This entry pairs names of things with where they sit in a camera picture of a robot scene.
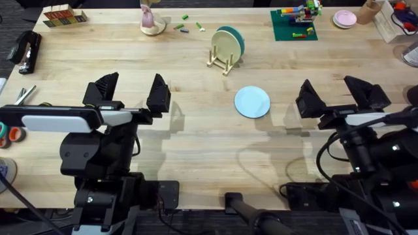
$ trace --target stapler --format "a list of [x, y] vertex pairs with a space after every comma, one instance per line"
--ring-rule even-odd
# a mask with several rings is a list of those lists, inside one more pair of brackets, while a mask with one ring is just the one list
[[20, 74], [31, 74], [35, 70], [37, 56], [40, 46], [41, 35], [34, 31], [24, 31], [17, 39], [7, 60], [15, 65], [22, 63], [19, 67]]

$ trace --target scissors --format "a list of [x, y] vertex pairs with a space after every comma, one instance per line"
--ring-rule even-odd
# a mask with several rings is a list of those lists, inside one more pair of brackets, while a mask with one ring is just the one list
[[[14, 105], [23, 105], [26, 98], [36, 89], [36, 86], [33, 86], [29, 91], [26, 91], [25, 88], [20, 90], [18, 95], [18, 100]], [[18, 143], [25, 139], [26, 131], [21, 127], [12, 127], [9, 129], [4, 123], [0, 122], [0, 149], [7, 149], [12, 145], [12, 142]]]

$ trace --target table surface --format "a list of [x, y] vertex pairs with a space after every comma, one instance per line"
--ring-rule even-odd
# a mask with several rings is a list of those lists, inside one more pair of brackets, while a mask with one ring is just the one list
[[[404, 45], [386, 44], [373, 23], [335, 27], [332, 16], [340, 8], [324, 8], [315, 20], [319, 40], [301, 42], [274, 41], [270, 10], [275, 9], [153, 9], [170, 22], [157, 37], [142, 34], [137, 9], [85, 10], [89, 22], [56, 29], [39, 21], [34, 31], [43, 41], [35, 73], [22, 76], [15, 67], [0, 103], [12, 104], [22, 87], [37, 85], [27, 104], [82, 106], [88, 82], [118, 71], [114, 100], [143, 107], [159, 73], [172, 92], [170, 113], [139, 127], [142, 151], [131, 171], [143, 172], [147, 180], [178, 180], [179, 208], [221, 209], [224, 193], [233, 191], [256, 208], [287, 209], [278, 186], [323, 180], [315, 156], [330, 134], [317, 130], [316, 119], [300, 118], [295, 99], [303, 81], [310, 79], [328, 105], [354, 103], [345, 75], [380, 84], [393, 103], [387, 111], [394, 112], [407, 105], [404, 90], [416, 85], [417, 69], [395, 56]], [[173, 30], [178, 24], [190, 33]], [[237, 28], [246, 43], [239, 68], [228, 77], [206, 67], [211, 37], [222, 25]], [[244, 86], [270, 95], [265, 117], [248, 119], [235, 110], [235, 93]], [[29, 132], [24, 142], [0, 150], [18, 165], [13, 185], [36, 207], [73, 207], [73, 179], [59, 171], [65, 135]], [[346, 156], [336, 144], [331, 152]], [[350, 171], [349, 164], [328, 155], [322, 162], [331, 175]], [[6, 191], [0, 207], [23, 204]]]

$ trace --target small pink dish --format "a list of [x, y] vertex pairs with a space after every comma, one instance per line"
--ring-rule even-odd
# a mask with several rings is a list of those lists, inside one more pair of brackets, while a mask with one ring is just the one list
[[337, 24], [343, 27], [351, 27], [357, 22], [357, 17], [349, 10], [339, 10], [334, 15], [334, 20]]

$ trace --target floor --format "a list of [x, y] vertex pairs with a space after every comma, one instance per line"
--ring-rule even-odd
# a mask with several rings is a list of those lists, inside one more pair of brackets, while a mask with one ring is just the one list
[[[361, 5], [363, 2], [358, 0], [323, 0], [325, 6], [353, 6]], [[297, 0], [272, 0], [272, 7], [297, 5]], [[159, 7], [251, 7], [252, 0], [164, 0], [159, 3]], [[25, 22], [20, 19], [22, 10], [13, 0], [0, 0], [0, 15], [3, 17], [3, 23], [0, 24], [0, 77], [8, 77], [12, 71], [13, 64], [5, 60], [16, 37], [25, 30], [33, 28], [33, 23]], [[302, 213], [296, 211], [277, 211], [282, 222], [303, 234], [347, 234], [347, 230], [339, 215], [315, 212]], [[33, 234], [46, 229], [46, 226], [40, 222], [31, 222], [35, 218], [16, 219], [13, 214], [0, 212], [0, 234], [3, 235], [24, 235]], [[60, 226], [68, 225], [69, 219], [62, 219]], [[244, 222], [235, 216], [225, 215], [222, 211], [181, 211], [174, 215], [172, 224], [180, 229], [191, 233], [198, 233], [202, 229], [215, 230], [214, 234], [249, 234]], [[158, 220], [157, 214], [153, 211], [144, 211], [137, 220], [137, 234], [175, 234], [168, 232]]]

